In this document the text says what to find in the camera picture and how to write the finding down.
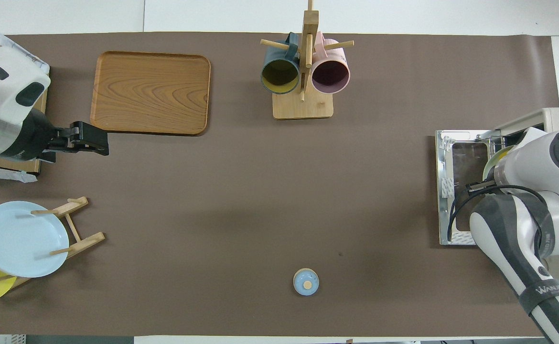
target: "brown mat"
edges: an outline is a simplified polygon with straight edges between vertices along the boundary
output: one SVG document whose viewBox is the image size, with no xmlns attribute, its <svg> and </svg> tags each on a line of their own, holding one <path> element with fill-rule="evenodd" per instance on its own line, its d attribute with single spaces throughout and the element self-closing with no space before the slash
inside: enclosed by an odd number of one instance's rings
<svg viewBox="0 0 559 344">
<path fill-rule="evenodd" d="M 214 66 L 200 137 L 113 133 L 111 154 L 63 154 L 0 203 L 87 196 L 107 240 L 0 299 L 0 333 L 540 335 L 477 248 L 439 245 L 435 129 L 487 129 L 558 106 L 549 37 L 354 39 L 329 119 L 273 119 L 268 33 L 15 36 L 52 66 L 47 113 L 87 120 L 107 50 Z M 310 298 L 292 276 L 312 268 Z"/>
<path fill-rule="evenodd" d="M 90 122 L 108 131 L 196 135 L 207 126 L 209 80 L 203 56 L 105 52 Z"/>
</svg>

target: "dark green mug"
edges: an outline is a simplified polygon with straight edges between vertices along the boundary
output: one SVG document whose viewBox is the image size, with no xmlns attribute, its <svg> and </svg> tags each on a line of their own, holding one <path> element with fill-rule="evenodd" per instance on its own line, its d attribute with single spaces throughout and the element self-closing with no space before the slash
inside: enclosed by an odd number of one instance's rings
<svg viewBox="0 0 559 344">
<path fill-rule="evenodd" d="M 288 45 L 288 50 L 274 46 L 267 48 L 260 81 L 269 91 L 286 94 L 299 84 L 299 35 L 291 32 L 285 41 L 277 42 Z"/>
</svg>

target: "mug handle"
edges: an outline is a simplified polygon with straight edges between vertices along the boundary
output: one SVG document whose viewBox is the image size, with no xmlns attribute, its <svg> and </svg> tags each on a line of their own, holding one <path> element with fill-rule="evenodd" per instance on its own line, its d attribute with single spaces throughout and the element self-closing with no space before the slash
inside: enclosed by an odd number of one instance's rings
<svg viewBox="0 0 559 344">
<path fill-rule="evenodd" d="M 326 49 L 324 49 L 324 35 L 322 34 L 322 31 L 318 31 L 316 33 L 316 43 L 314 44 L 314 47 L 316 48 L 316 54 L 321 55 L 321 59 L 328 57 Z"/>
<path fill-rule="evenodd" d="M 293 42 L 298 42 L 299 41 L 299 36 L 294 33 L 291 32 L 288 34 L 288 37 L 286 38 L 286 44 L 288 44 L 288 50 L 286 50 L 286 59 L 288 60 L 292 60 L 294 59 L 294 56 L 297 54 L 297 50 L 299 48 L 299 46 L 297 46 L 296 43 Z"/>
</svg>

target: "wooden tray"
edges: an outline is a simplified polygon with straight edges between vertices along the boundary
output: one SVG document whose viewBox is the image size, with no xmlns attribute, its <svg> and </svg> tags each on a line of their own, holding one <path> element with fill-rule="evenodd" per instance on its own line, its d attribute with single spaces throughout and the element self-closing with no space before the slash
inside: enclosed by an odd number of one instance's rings
<svg viewBox="0 0 559 344">
<path fill-rule="evenodd" d="M 107 131 L 197 135 L 207 126 L 210 70 L 199 55 L 105 52 L 90 122 Z"/>
</svg>

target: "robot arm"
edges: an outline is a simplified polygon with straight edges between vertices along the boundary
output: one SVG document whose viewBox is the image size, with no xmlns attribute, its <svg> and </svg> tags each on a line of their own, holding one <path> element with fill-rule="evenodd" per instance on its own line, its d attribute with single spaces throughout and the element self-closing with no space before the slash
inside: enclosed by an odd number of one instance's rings
<svg viewBox="0 0 559 344">
<path fill-rule="evenodd" d="M 55 152 L 108 155 L 104 130 L 81 121 L 69 128 L 55 127 L 33 108 L 50 84 L 43 68 L 34 62 L 20 50 L 0 47 L 0 157 L 54 162 Z"/>
<path fill-rule="evenodd" d="M 476 244 L 500 268 L 519 302 L 553 343 L 559 344 L 559 281 L 539 258 L 559 255 L 559 133 L 522 142 L 495 167 L 499 185 L 520 185 L 486 196 L 470 216 Z"/>
<path fill-rule="evenodd" d="M 550 206 L 559 207 L 556 194 L 542 194 Z M 552 217 L 559 217 L 559 212 Z M 509 194 L 487 196 L 475 207 L 470 228 L 476 244 L 500 268 L 524 310 L 551 342 L 559 344 L 559 281 L 535 255 L 539 229 L 524 201 Z"/>
</svg>

